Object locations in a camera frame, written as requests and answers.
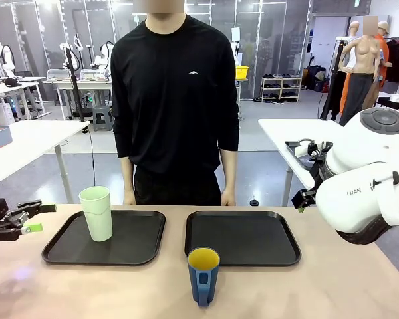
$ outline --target beige tabletop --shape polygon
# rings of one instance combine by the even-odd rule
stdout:
[[[43,247],[78,205],[36,216],[42,233],[0,243],[0,319],[399,318],[399,272],[375,244],[343,241],[316,209],[270,208],[286,218],[302,250],[299,264],[221,268],[207,309],[192,300],[184,254],[186,217],[204,208],[136,209],[166,216],[160,252],[145,266],[46,264]]]

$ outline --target shoe rack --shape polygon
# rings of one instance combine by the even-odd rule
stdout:
[[[265,88],[266,84],[278,84],[278,88]],[[284,88],[284,84],[293,85],[289,88]],[[296,102],[299,101],[300,96],[300,89],[301,89],[301,78],[262,78],[261,79],[261,86],[260,86],[260,97],[261,101],[264,100],[278,100],[281,98],[286,99],[294,99]],[[286,91],[296,91],[296,96],[283,96],[283,93]],[[277,94],[277,96],[266,98],[264,97],[265,94]]]

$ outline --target orange clothing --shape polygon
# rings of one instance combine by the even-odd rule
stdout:
[[[348,94],[348,84],[350,82],[351,73],[348,73],[346,76],[346,80],[344,82],[343,94],[341,96],[340,101],[340,114],[343,114],[344,106],[346,105],[347,94]]]
[[[384,60],[385,60],[386,62],[388,62],[390,50],[388,49],[388,45],[387,45],[386,40],[383,38],[383,36],[382,36],[380,33],[378,33],[378,34],[375,36],[375,39],[377,39],[377,40],[380,41],[380,47],[381,47],[381,49],[383,50]],[[380,87],[381,87],[381,88],[383,87],[384,81],[386,80],[386,74],[387,74],[387,68],[386,68],[385,66],[381,66],[380,75],[383,76],[383,80],[382,80],[381,83],[380,83]]]

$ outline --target black long-sleeve shirt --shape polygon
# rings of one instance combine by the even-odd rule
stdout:
[[[142,22],[112,50],[118,157],[152,173],[214,171],[237,151],[235,62],[227,37],[186,16],[160,35]]]

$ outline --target orange jacket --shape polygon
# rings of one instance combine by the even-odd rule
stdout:
[[[382,36],[380,33],[378,33],[378,34],[375,36],[375,39],[377,39],[377,40],[380,41],[380,47],[381,47],[382,50],[383,50],[384,60],[385,60],[386,62],[389,62],[388,59],[389,59],[390,51],[389,51],[389,49],[388,49],[388,45],[387,45],[386,40],[383,38],[383,36]],[[386,68],[385,66],[381,66],[380,75],[383,76],[383,81],[381,81],[381,83],[380,83],[380,87],[381,87],[381,88],[383,87],[384,81],[386,80],[386,74],[387,74],[387,68]]]

